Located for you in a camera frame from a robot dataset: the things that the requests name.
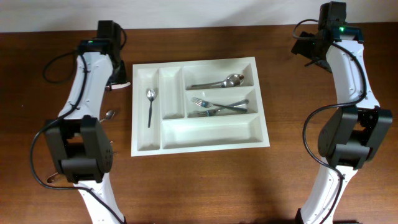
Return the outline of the pale pink plastic knife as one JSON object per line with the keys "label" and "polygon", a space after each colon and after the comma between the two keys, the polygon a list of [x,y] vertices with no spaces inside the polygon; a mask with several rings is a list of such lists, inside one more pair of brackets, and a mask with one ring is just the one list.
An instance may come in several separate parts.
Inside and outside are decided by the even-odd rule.
{"label": "pale pink plastic knife", "polygon": [[122,88],[126,88],[128,86],[130,86],[131,83],[130,82],[126,82],[126,83],[122,83],[122,84],[115,84],[115,85],[107,85],[105,87],[105,90],[107,91],[112,91],[112,90],[117,90],[117,89],[122,89]]}

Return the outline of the small metal teaspoon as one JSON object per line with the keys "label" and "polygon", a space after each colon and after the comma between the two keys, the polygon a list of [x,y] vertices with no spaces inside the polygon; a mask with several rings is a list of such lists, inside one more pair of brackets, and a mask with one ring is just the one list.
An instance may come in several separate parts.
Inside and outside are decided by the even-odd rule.
{"label": "small metal teaspoon", "polygon": [[153,101],[156,99],[156,92],[154,89],[150,89],[147,91],[147,99],[150,102],[147,127],[150,128],[152,120],[152,104]]}
{"label": "small metal teaspoon", "polygon": [[105,121],[105,120],[110,120],[110,119],[112,119],[112,118],[114,117],[114,115],[115,115],[115,110],[108,110],[108,111],[106,112],[104,118],[101,118],[101,119],[99,120],[99,122],[101,123],[101,122],[103,122],[103,121]]}

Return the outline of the metal tablespoon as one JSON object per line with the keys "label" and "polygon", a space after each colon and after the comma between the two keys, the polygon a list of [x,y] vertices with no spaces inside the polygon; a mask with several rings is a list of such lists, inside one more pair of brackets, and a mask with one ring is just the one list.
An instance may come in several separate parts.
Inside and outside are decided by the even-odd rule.
{"label": "metal tablespoon", "polygon": [[228,80],[237,80],[237,81],[240,82],[240,84],[243,84],[244,83],[244,79],[245,79],[245,77],[244,77],[243,74],[241,74],[241,73],[232,73],[232,74],[228,75],[223,81],[221,81],[221,83],[225,83]]}

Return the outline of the metal tablespoon crosswise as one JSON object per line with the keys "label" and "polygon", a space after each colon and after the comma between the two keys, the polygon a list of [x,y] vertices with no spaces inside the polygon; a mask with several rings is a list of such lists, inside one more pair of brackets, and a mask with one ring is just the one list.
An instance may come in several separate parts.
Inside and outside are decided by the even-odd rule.
{"label": "metal tablespoon crosswise", "polygon": [[201,84],[201,85],[191,85],[188,87],[189,90],[196,90],[196,89],[201,89],[201,88],[229,88],[229,87],[235,87],[235,86],[240,86],[241,80],[238,79],[230,79],[230,80],[224,80],[222,82],[217,82],[217,83],[208,83],[208,84]]}

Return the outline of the metal fork with blue sheen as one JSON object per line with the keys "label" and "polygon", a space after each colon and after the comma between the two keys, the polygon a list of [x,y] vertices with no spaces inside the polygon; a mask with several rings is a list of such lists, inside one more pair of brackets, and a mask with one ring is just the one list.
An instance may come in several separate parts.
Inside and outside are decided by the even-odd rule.
{"label": "metal fork with blue sheen", "polygon": [[248,110],[243,108],[244,105],[249,103],[249,100],[242,100],[235,102],[230,105],[221,105],[218,103],[212,103],[209,101],[201,100],[199,98],[192,98],[192,102],[202,108],[207,108],[205,111],[196,112],[195,115],[198,117],[202,116],[215,116],[220,110],[231,110],[238,113],[246,113]]}

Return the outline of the thin metal utensil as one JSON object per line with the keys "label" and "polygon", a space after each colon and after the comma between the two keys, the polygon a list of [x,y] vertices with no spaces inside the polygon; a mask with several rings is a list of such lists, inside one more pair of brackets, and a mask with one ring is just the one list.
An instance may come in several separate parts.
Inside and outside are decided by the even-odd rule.
{"label": "thin metal utensil", "polygon": [[67,142],[50,152],[57,171],[47,178],[48,184],[54,184],[61,176],[74,184],[86,180],[100,183],[113,165],[114,152],[110,142],[88,147],[83,142]]}

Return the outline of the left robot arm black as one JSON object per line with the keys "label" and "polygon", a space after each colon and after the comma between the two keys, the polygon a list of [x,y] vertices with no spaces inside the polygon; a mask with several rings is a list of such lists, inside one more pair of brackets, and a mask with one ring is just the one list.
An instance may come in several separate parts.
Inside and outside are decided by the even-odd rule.
{"label": "left robot arm black", "polygon": [[82,40],[75,51],[76,75],[58,118],[41,130],[59,174],[81,194],[93,223],[125,223],[109,173],[113,148],[100,123],[106,90],[129,85],[120,51],[126,33],[114,21],[99,21],[96,37]]}

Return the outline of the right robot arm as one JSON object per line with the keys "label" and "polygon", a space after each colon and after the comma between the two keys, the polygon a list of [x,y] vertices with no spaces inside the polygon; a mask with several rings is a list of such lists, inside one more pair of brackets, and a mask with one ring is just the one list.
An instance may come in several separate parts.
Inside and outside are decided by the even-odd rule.
{"label": "right robot arm", "polygon": [[333,223],[333,215],[349,181],[376,155],[392,125],[391,110],[381,108],[369,84],[364,64],[364,37],[346,22],[346,3],[330,1],[320,7],[315,34],[293,33],[291,52],[303,55],[332,73],[337,102],[313,111],[335,109],[318,136],[318,153],[308,154],[320,165],[312,192],[297,210],[296,223]]}

